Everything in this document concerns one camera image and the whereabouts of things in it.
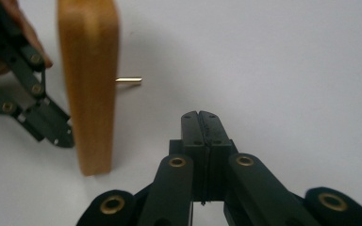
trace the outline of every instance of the black plastic part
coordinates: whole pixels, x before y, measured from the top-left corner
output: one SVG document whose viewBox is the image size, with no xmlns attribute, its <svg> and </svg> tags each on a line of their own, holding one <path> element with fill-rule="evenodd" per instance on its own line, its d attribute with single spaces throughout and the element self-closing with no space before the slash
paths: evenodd
<svg viewBox="0 0 362 226">
<path fill-rule="evenodd" d="M 121 190 L 108 191 L 90 204 L 77 226 L 127 226 L 135 207 L 134 196 Z"/>
<path fill-rule="evenodd" d="M 34 129 L 51 143 L 62 147 L 74 146 L 72 128 L 67 124 L 67 118 L 63 118 L 61 111 L 51 107 L 49 99 L 38 101 L 25 112 L 26 122 L 34 125 Z"/>
<path fill-rule="evenodd" d="M 62 148 L 74 146 L 69 116 L 46 94 L 43 57 L 0 4 L 0 59 L 7 63 L 35 103 L 26 111 L 0 90 L 0 114 L 10 115 L 37 141 L 45 137 Z"/>
<path fill-rule="evenodd" d="M 229 226 L 254 225 L 240 204 L 237 195 L 232 190 L 228 190 L 225 197 L 223 212 Z"/>
<path fill-rule="evenodd" d="M 304 206 L 324 226 L 362 226 L 362 206 L 334 189 L 318 187 L 306 192 Z"/>
<path fill-rule="evenodd" d="M 131 219 L 111 225 L 191 225 L 192 202 L 216 199 L 231 226 L 362 225 L 362 207 L 340 192 L 322 187 L 302 199 L 287 191 L 258 158 L 238 153 L 216 115 L 189 112 L 181 124 L 182 139 L 170 141 L 154 182 L 135 195 Z M 319 192 L 339 196 L 348 209 L 324 208 Z"/>
<path fill-rule="evenodd" d="M 149 189 L 138 225 L 191 225 L 192 176 L 193 161 L 188 156 L 165 157 Z"/>
<path fill-rule="evenodd" d="M 320 226 L 258 158 L 236 153 L 229 166 L 232 189 L 254 225 Z"/>
<path fill-rule="evenodd" d="M 205 145 L 199 116 L 191 111 L 181 117 L 181 138 L 183 153 L 193 159 L 193 199 L 196 202 L 207 201 L 207 171 L 209 149 Z"/>
</svg>

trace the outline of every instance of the wooden plank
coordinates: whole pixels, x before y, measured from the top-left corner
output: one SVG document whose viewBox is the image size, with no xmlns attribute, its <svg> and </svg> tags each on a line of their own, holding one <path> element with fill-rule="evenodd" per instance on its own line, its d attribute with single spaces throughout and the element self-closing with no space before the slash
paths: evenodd
<svg viewBox="0 0 362 226">
<path fill-rule="evenodd" d="M 58 31 L 78 161 L 111 171 L 119 18 L 112 0 L 59 0 Z"/>
</svg>

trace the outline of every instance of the human hand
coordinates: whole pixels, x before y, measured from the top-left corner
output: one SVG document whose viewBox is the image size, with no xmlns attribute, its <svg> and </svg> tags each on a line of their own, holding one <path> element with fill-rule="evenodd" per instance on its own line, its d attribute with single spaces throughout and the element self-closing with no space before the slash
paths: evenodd
<svg viewBox="0 0 362 226">
<path fill-rule="evenodd" d="M 20 10 L 17 0 L 0 0 L 0 3 L 14 23 L 16 23 L 23 31 L 23 34 L 25 35 L 25 38 L 28 40 L 28 42 L 40 52 L 45 62 L 45 67 L 52 67 L 51 59 L 44 52 L 42 45 L 38 40 L 37 33 Z M 0 59 L 0 75 L 8 73 L 9 71 L 10 69 L 8 65 Z"/>
</svg>

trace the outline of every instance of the metal pin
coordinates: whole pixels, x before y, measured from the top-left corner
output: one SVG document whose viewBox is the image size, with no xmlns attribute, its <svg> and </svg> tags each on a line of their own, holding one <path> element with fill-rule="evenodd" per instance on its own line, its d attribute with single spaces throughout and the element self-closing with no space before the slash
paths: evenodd
<svg viewBox="0 0 362 226">
<path fill-rule="evenodd" d="M 117 84 L 125 84 L 125 85 L 140 85 L 142 82 L 141 77 L 127 77 L 127 78 L 117 78 Z"/>
</svg>

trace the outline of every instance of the white background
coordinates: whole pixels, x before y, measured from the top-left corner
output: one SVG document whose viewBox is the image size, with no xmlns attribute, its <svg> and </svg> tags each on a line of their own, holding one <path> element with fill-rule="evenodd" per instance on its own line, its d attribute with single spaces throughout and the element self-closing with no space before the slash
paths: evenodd
<svg viewBox="0 0 362 226">
<path fill-rule="evenodd" d="M 20 0 L 54 67 L 47 90 L 68 111 L 56 1 Z M 75 149 L 38 143 L 0 117 L 0 225 L 75 225 L 99 194 L 150 184 L 180 117 L 217 114 L 239 151 L 292 192 L 329 186 L 362 204 L 362 0 L 119 0 L 113 171 L 84 177 Z M 226 225 L 220 203 L 194 225 Z"/>
</svg>

